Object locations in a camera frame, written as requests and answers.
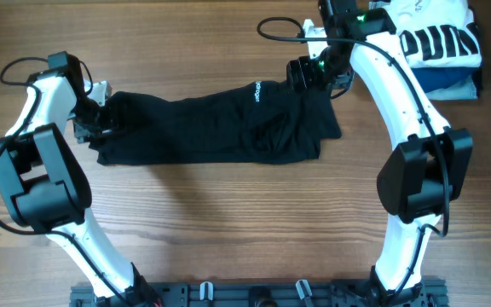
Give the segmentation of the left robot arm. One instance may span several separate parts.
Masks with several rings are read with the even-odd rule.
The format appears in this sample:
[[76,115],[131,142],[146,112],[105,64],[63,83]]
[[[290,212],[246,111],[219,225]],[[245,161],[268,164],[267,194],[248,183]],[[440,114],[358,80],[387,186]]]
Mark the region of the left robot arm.
[[0,138],[0,228],[43,235],[60,246],[92,286],[96,306],[160,306],[161,297],[114,247],[95,220],[87,176],[64,132],[79,142],[120,129],[107,107],[107,82],[95,83],[83,61],[62,51],[21,83],[26,103]]

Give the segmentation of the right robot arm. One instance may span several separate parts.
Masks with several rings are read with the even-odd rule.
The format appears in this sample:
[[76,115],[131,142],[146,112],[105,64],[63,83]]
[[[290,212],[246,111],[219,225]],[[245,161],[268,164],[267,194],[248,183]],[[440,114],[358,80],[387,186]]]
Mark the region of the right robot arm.
[[421,266],[429,238],[446,237],[449,207],[463,187],[473,141],[433,107],[407,63],[388,9],[361,11],[354,1],[320,1],[322,27],[304,24],[294,39],[309,55],[289,64],[297,90],[340,87],[362,78],[387,127],[392,153],[377,177],[388,213],[382,252],[371,270],[372,306],[410,304],[421,297]]

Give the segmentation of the black t-shirt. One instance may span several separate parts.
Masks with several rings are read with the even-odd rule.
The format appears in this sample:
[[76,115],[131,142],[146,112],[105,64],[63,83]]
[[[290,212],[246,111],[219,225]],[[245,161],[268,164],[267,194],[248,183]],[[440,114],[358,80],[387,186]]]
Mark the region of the black t-shirt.
[[284,165],[318,159],[342,135],[327,91],[275,81],[180,101],[120,91],[107,106],[119,131],[90,142],[101,165]]

